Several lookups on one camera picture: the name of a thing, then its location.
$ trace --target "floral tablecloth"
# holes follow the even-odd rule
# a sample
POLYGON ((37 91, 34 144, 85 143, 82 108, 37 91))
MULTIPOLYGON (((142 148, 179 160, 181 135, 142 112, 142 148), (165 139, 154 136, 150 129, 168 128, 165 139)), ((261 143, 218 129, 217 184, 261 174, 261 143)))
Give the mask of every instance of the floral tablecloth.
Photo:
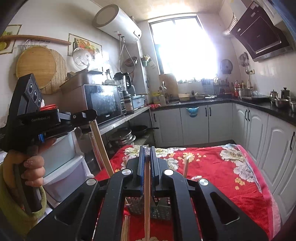
MULTIPOLYGON (((140 146, 125 146, 110 160, 115 172, 124 169, 124 159, 139 156, 140 146)), ((168 162, 169 168, 183 173, 188 159, 187 179, 208 179, 232 202, 254 220, 271 240, 280 229, 279 210, 260 171, 240 145, 227 144, 206 148, 156 148, 156 155, 168 162)), ((108 178, 102 170, 97 180, 108 178)), ((130 241, 144 238, 143 217, 131 216, 130 241)), ((151 240, 173 240, 172 224, 151 220, 151 240)))

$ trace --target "fingernail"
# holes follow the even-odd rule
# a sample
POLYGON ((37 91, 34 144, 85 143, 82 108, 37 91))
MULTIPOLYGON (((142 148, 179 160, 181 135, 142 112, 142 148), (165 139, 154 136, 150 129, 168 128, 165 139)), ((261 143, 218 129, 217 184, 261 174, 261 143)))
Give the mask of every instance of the fingernail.
POLYGON ((32 186, 32 185, 33 185, 33 182, 32 182, 32 181, 25 181, 25 184, 26 184, 27 186, 32 186))
POLYGON ((32 164, 32 161, 31 160, 26 160, 24 162, 24 167, 29 167, 31 164, 32 164))

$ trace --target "frying pan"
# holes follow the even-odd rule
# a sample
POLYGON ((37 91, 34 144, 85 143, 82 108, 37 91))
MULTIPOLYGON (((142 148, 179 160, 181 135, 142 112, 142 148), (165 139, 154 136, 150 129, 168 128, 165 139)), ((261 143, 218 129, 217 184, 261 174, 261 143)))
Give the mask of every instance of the frying pan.
POLYGON ((159 127, 148 128, 148 126, 131 126, 131 132, 136 137, 142 137, 148 130, 156 130, 159 127))

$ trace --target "water heater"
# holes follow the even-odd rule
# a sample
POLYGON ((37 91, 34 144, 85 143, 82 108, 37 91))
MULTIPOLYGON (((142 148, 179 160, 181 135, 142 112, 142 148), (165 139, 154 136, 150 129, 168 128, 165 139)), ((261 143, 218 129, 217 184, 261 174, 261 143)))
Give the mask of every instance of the water heater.
POLYGON ((139 27, 115 4, 102 8, 94 17, 92 24, 116 39, 119 39, 118 35, 121 34, 126 43, 137 42, 142 36, 139 27))

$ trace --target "blue trigger button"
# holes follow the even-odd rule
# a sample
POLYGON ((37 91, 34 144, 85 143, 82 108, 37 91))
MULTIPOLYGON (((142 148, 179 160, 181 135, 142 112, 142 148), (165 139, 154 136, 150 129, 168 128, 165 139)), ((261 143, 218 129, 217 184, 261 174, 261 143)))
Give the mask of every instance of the blue trigger button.
POLYGON ((38 135, 39 141, 41 141, 42 143, 44 143, 44 136, 43 134, 39 134, 38 135))

